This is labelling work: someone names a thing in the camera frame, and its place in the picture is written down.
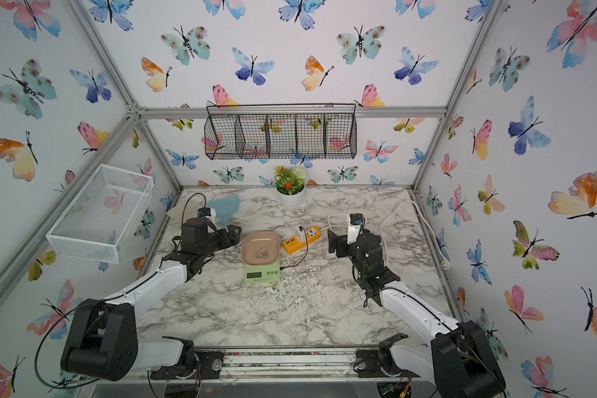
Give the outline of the orange power strip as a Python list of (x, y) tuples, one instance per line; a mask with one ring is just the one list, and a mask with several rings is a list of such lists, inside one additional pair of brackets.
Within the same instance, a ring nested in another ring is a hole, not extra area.
[(321, 237), (322, 232), (318, 227), (300, 227), (297, 235), (283, 242), (283, 247), (288, 255), (293, 255), (300, 250), (307, 249), (314, 242), (320, 240)]

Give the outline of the white charger adapter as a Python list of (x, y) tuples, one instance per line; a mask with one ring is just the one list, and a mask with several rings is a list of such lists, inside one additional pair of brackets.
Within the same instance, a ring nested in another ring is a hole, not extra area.
[(302, 227), (296, 227), (297, 230), (297, 239), (302, 242), (305, 243), (307, 241), (307, 232), (306, 230)]

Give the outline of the green electronic scale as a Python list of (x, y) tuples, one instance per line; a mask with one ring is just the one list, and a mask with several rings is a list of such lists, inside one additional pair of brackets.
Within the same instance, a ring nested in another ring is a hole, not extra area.
[(243, 280), (247, 285), (278, 282), (280, 280), (280, 261), (275, 260), (268, 265), (245, 264)]

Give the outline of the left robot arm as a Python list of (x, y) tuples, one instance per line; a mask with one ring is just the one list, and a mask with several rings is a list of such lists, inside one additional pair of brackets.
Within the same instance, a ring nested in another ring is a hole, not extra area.
[(217, 252), (237, 245), (240, 236), (238, 226), (218, 229), (203, 217), (185, 221), (174, 251), (156, 270), (108, 298), (88, 299), (75, 308), (61, 370), (106, 381), (140, 371), (164, 370), (171, 379), (198, 376), (201, 361), (192, 341), (142, 340), (138, 321), (165, 295), (199, 275)]

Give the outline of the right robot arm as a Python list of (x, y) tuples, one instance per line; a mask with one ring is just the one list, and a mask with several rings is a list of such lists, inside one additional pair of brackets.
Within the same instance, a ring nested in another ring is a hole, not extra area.
[(381, 369), (388, 375), (412, 372), (432, 383), (443, 397), (497, 397), (507, 385), (486, 332), (474, 321), (461, 322), (433, 308), (386, 266), (381, 237), (365, 227), (360, 213), (348, 217), (348, 232), (328, 232), (328, 251), (346, 258), (367, 303), (394, 313), (424, 339), (424, 348), (401, 344), (402, 334), (379, 345)]

